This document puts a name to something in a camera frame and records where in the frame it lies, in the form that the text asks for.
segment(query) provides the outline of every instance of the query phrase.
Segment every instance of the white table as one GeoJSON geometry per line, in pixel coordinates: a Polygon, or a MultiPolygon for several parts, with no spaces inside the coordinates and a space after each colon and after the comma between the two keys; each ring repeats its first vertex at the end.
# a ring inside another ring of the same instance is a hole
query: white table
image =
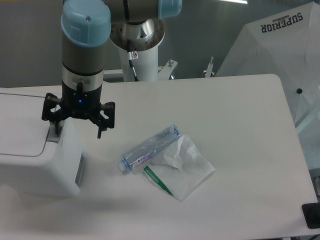
{"type": "MultiPolygon", "coordinates": [[[[60,86],[32,91],[61,92],[60,86]]],[[[0,185],[0,239],[249,240],[313,235],[301,205],[316,202],[275,75],[104,83],[115,128],[75,120],[88,152],[77,197],[27,195],[0,185]],[[143,175],[122,175],[121,154],[176,124],[216,171],[180,202],[143,175]]]]}

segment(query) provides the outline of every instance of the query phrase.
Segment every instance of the clear plastic bottle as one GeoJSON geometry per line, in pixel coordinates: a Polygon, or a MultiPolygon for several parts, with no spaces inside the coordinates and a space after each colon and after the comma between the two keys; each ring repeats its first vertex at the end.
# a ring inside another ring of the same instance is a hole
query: clear plastic bottle
{"type": "Polygon", "coordinates": [[[151,158],[155,157],[180,137],[181,133],[176,125],[173,124],[167,127],[123,154],[123,159],[118,163],[120,171],[122,173],[141,172],[151,158]]]}

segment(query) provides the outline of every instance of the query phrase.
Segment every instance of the green stripe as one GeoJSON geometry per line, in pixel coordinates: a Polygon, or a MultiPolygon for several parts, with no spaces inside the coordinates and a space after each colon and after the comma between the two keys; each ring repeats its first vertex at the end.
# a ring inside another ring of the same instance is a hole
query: green stripe
{"type": "Polygon", "coordinates": [[[169,195],[174,197],[172,192],[167,188],[167,186],[160,180],[160,178],[150,169],[150,167],[146,166],[144,169],[144,172],[149,175],[149,177],[158,184],[163,190],[165,190],[169,195]]]}

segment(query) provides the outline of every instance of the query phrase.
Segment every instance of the metal bracket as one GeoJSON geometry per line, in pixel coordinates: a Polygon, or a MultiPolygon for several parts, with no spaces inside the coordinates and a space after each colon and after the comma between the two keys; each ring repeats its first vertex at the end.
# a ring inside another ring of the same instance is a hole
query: metal bracket
{"type": "Polygon", "coordinates": [[[203,70],[203,76],[205,78],[213,78],[216,75],[216,73],[213,71],[213,68],[214,68],[214,57],[212,56],[207,69],[203,70]]]}
{"type": "Polygon", "coordinates": [[[158,80],[169,80],[175,68],[178,66],[177,61],[170,59],[158,73],[158,80]]]}

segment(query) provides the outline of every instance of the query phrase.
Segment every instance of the white box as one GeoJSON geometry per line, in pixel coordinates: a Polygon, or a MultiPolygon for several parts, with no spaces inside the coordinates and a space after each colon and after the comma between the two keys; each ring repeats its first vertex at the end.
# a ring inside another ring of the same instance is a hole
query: white box
{"type": "Polygon", "coordinates": [[[0,182],[23,193],[75,196],[84,148],[71,119],[60,135],[41,119],[44,97],[0,88],[0,182]]]}

